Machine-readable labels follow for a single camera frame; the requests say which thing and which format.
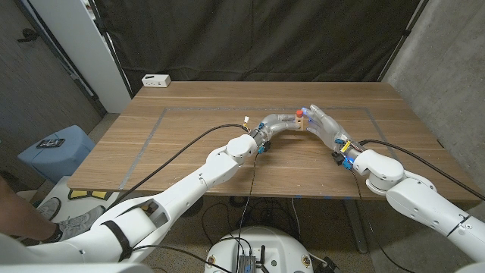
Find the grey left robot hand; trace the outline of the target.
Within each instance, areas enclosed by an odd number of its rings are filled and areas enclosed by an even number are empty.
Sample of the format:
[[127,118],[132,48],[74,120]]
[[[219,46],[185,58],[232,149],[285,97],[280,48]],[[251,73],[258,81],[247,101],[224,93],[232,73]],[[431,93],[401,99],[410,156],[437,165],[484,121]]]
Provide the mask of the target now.
[[257,147],[263,146],[271,140],[271,137],[285,130],[299,130],[295,115],[271,114],[266,116],[259,125],[251,131],[250,135],[255,140]]

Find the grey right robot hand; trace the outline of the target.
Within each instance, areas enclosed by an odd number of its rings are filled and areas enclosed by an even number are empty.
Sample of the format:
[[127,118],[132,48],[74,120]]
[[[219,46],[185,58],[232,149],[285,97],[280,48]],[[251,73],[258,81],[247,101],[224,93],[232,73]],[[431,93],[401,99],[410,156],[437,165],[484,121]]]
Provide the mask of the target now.
[[324,145],[333,152],[355,160],[366,150],[354,141],[339,123],[316,105],[302,108],[302,112],[308,119],[306,130],[321,139]]

